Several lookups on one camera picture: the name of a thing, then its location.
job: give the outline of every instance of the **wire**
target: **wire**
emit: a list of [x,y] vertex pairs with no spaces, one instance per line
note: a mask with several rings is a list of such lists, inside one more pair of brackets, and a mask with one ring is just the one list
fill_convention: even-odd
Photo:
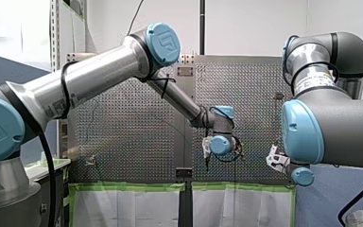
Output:
[[343,216],[344,214],[350,210],[350,208],[352,208],[357,202],[359,202],[361,199],[363,198],[363,189],[362,191],[356,195],[349,203],[347,203],[343,209],[340,210],[340,212],[337,215],[338,221],[340,222],[340,224],[342,226],[346,226],[346,224],[343,221]]
[[283,79],[285,81],[285,83],[287,83],[289,86],[291,86],[291,82],[288,81],[287,79],[287,51],[288,48],[290,47],[291,42],[293,42],[293,39],[296,38],[300,38],[297,35],[292,35],[290,37],[288,37],[287,41],[285,42],[285,46],[283,47],[284,50],[284,55],[283,55],[283,65],[282,65],[282,72],[283,72]]
[[56,211],[56,176],[54,161],[52,159],[51,150],[46,140],[45,134],[40,134],[41,144],[43,146],[43,152],[45,153],[46,162],[48,164],[48,175],[49,175],[49,218],[48,227],[54,227],[56,222],[55,211]]
[[176,80],[175,79],[170,78],[169,77],[169,74],[166,74],[166,78],[159,78],[159,79],[140,79],[140,81],[142,81],[142,82],[159,81],[159,80],[165,80],[165,82],[164,82],[164,88],[162,89],[162,93],[161,93],[161,99],[164,99],[164,94],[166,93],[167,84],[169,83],[169,81],[172,81],[172,82],[176,83]]
[[61,69],[60,72],[60,86],[61,89],[63,91],[64,94],[64,110],[61,113],[61,116],[57,119],[66,119],[67,115],[69,114],[70,111],[70,95],[69,95],[69,90],[67,89],[67,84],[66,84],[66,75],[67,75],[67,69],[69,68],[70,65],[77,63],[78,61],[70,61],[67,62]]
[[140,4],[138,5],[137,10],[135,11],[135,14],[134,14],[134,17],[131,20],[131,24],[130,24],[129,31],[128,31],[128,34],[127,35],[130,35],[131,29],[132,29],[132,25],[134,24],[135,18],[137,17],[138,12],[140,11],[141,5],[143,5],[143,2],[144,2],[144,0],[141,0]]
[[305,65],[303,65],[301,68],[299,68],[299,70],[296,71],[296,73],[293,75],[293,78],[291,79],[291,84],[290,84],[290,88],[291,88],[291,94],[293,94],[294,96],[294,81],[296,80],[297,76],[306,68],[308,68],[309,66],[312,66],[314,64],[326,64],[329,68],[331,68],[333,71],[335,71],[335,81],[334,83],[337,82],[338,78],[340,77],[340,73],[338,72],[337,67],[328,62],[328,61],[315,61],[315,62],[309,62]]

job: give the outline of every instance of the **green tape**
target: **green tape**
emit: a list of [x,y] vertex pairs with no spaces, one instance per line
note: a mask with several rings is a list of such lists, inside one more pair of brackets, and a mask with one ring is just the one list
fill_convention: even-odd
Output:
[[291,193],[295,189],[288,189],[279,185],[264,185],[257,183],[192,183],[193,190],[196,191],[210,191],[210,190],[226,190],[226,189],[239,189],[249,191],[266,191],[266,192],[286,192]]
[[175,192],[183,191],[183,183],[70,183],[71,191],[137,191],[137,192]]

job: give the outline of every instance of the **perforated metal panel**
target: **perforated metal panel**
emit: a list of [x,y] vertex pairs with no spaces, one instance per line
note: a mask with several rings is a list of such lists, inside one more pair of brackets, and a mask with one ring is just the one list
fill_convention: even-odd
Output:
[[[223,164],[212,158],[207,172],[201,148],[204,131],[190,132],[149,86],[130,79],[72,114],[69,131],[74,129],[75,135],[69,135],[69,144],[78,154],[73,181],[175,182],[175,163],[189,167],[192,160],[195,181],[285,184],[287,177],[265,160],[280,136],[281,106],[290,96],[280,62],[268,57],[196,56],[194,76],[177,78],[184,89],[195,87],[189,95],[198,104],[235,107],[234,133],[244,145],[245,161]],[[176,77],[175,68],[165,71]],[[284,98],[276,100],[277,93]],[[185,133],[185,146],[180,133]]]
[[[268,167],[265,159],[280,136],[281,107],[290,96],[282,79],[281,59],[198,56],[196,69],[196,102],[207,107],[234,106],[234,134],[243,143],[246,160],[224,164],[213,157],[207,172],[201,152],[204,132],[194,130],[195,181],[286,183],[286,176]],[[285,98],[276,100],[276,93]]]
[[147,84],[129,79],[75,116],[73,181],[175,182],[174,111]]

